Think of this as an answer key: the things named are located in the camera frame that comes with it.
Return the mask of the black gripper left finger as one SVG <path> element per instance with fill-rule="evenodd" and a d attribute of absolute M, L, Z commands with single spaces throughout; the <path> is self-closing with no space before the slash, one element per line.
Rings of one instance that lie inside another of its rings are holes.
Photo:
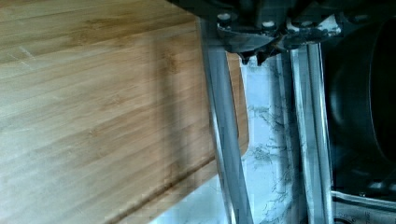
<path fill-rule="evenodd" d="M 265 23 L 260 29 L 219 23 L 217 32 L 224 48 L 237 54 L 243 65 L 247 65 L 252 57 L 256 58 L 257 65 L 262 65 L 268 58 L 282 52 L 276 45 L 279 35 L 272 23 Z"/>

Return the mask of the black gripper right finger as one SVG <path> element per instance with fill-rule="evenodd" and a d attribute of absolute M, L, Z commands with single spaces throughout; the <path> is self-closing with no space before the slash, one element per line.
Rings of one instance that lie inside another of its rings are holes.
<path fill-rule="evenodd" d="M 342 33 L 342 26 L 337 22 L 334 15 L 327 17 L 319 24 L 304 21 L 302 25 L 297 25 L 293 24 L 291 19 L 287 19 L 285 32 L 281 38 L 281 47 L 289 50 L 317 44 L 339 36 Z"/>

